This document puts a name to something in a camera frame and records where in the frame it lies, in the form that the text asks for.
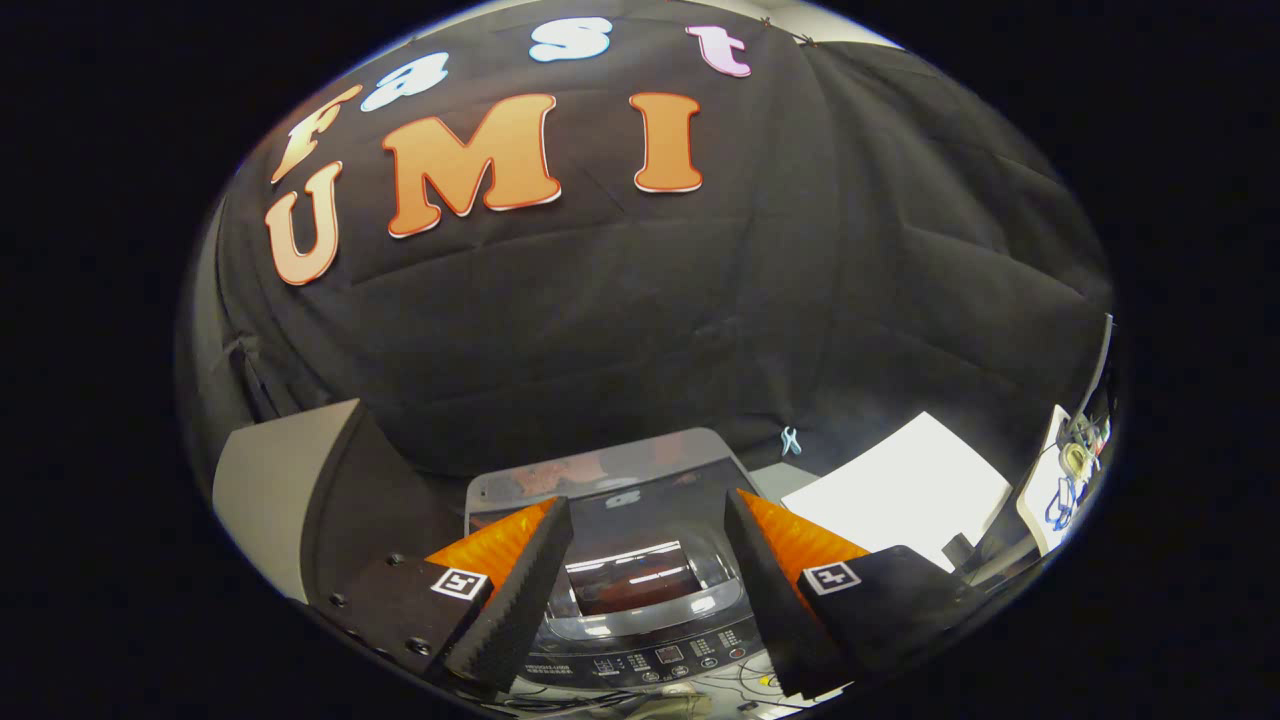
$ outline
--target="white letter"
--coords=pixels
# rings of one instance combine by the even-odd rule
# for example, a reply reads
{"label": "white letter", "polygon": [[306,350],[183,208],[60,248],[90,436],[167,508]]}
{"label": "white letter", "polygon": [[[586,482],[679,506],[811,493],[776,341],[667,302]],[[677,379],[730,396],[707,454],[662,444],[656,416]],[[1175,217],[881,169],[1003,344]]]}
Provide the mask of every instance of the white letter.
{"label": "white letter", "polygon": [[543,23],[534,29],[532,38],[540,45],[529,49],[529,56],[539,63],[552,60],[577,60],[604,53],[613,23],[604,18],[567,18]]}
{"label": "white letter", "polygon": [[444,76],[449,74],[449,70],[444,69],[444,63],[448,59],[448,53],[433,53],[392,72],[378,81],[378,90],[360,104],[360,109],[369,113],[389,105],[398,97],[417,95],[435,87],[438,82],[444,79]]}

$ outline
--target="clip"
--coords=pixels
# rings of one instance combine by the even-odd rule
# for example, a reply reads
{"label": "clip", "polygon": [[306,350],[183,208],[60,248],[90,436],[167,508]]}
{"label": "clip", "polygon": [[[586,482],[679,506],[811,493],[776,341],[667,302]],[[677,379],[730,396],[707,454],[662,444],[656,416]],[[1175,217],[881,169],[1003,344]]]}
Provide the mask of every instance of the clip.
{"label": "clip", "polygon": [[782,456],[787,456],[787,451],[800,455],[800,443],[796,441],[796,429],[791,425],[782,428]]}

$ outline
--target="electronic device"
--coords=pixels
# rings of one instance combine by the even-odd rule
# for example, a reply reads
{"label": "electronic device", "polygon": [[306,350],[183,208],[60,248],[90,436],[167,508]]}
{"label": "electronic device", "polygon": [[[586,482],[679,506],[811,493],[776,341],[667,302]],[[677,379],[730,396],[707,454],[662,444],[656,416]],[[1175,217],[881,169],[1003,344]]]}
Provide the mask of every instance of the electronic device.
{"label": "electronic device", "polygon": [[570,498],[573,539],[518,670],[549,687],[643,688],[764,650],[724,534],[726,491],[758,492],[728,446],[690,429],[480,475],[467,532]]}

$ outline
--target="control panel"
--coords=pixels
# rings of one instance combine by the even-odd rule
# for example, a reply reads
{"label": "control panel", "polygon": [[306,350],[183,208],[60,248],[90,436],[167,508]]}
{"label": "control panel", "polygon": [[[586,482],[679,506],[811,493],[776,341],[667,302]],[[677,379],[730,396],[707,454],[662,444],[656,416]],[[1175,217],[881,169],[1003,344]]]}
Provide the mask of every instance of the control panel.
{"label": "control panel", "polygon": [[635,688],[669,683],[764,650],[753,618],[680,639],[599,655],[530,653],[521,671],[544,685]]}

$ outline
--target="orange letter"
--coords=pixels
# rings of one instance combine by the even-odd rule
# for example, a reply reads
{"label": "orange letter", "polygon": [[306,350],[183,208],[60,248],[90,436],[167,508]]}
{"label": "orange letter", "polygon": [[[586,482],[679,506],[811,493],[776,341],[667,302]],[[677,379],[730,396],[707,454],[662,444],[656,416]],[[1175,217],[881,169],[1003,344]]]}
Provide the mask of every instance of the orange letter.
{"label": "orange letter", "polygon": [[698,101],[669,92],[637,92],[631,106],[644,117],[644,167],[636,187],[645,192],[689,192],[703,186],[694,169],[689,141],[689,118],[701,108]]}
{"label": "orange letter", "polygon": [[383,147],[396,154],[396,217],[387,232],[392,237],[408,237],[440,222],[440,209],[428,202],[422,178],[453,214],[467,217],[490,164],[493,186],[484,195],[490,210],[540,205],[559,197],[559,182],[547,173],[543,147],[543,120],[554,106],[550,95],[500,100],[466,145],[440,118],[415,120],[392,131],[383,140]]}
{"label": "orange letter", "polygon": [[303,190],[311,196],[316,215],[316,243],[306,255],[293,242],[293,204],[297,192],[275,201],[266,211],[266,229],[271,236],[271,258],[275,272],[289,284],[307,284],[319,278],[338,255],[338,213],[333,206],[333,181],[342,172],[342,161],[329,163],[307,179]]}
{"label": "orange letter", "polygon": [[338,105],[355,97],[362,87],[361,85],[352,87],[293,126],[293,129],[289,131],[289,143],[284,146],[284,158],[280,158],[280,167],[271,176],[271,184],[280,182],[280,178],[316,149],[316,141],[311,140],[311,135],[329,129],[329,126],[338,119],[338,110],[340,110]]}

